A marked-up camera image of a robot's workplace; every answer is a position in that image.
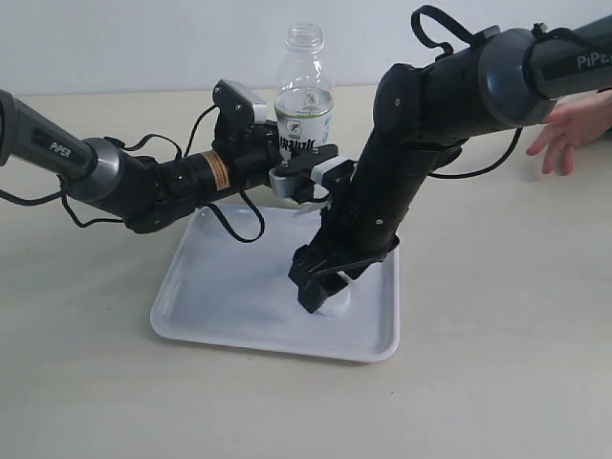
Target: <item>warning label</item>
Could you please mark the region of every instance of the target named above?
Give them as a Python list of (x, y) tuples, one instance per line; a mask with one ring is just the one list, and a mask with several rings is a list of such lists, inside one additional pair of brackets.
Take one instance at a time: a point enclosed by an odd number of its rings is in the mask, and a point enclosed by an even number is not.
[(230, 187), (230, 174), (225, 163), (214, 150), (205, 151), (202, 153), (204, 158), (207, 160), (212, 175), (214, 175), (214, 181), (217, 184), (217, 191)]

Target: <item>table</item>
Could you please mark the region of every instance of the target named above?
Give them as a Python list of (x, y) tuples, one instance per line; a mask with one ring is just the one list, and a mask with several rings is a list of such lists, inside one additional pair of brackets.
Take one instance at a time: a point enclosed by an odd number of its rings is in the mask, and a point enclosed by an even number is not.
[[(345, 156), (369, 134), (374, 90), (337, 90)], [(186, 144), (210, 93), (24, 101), (80, 138)], [(523, 153), (536, 132), (487, 176), (426, 181), (400, 231), (401, 344), (370, 365), (161, 339), (148, 314), (186, 220), (139, 236), (78, 229), (59, 203), (0, 202), (0, 455), (609, 457), (612, 143), (581, 151), (570, 177), (542, 177)], [(490, 164), (511, 136), (469, 142), (447, 171)], [(157, 141), (144, 151), (173, 154)], [(27, 197), (56, 188), (17, 160), (0, 184)], [(280, 205), (266, 189), (251, 196)]]

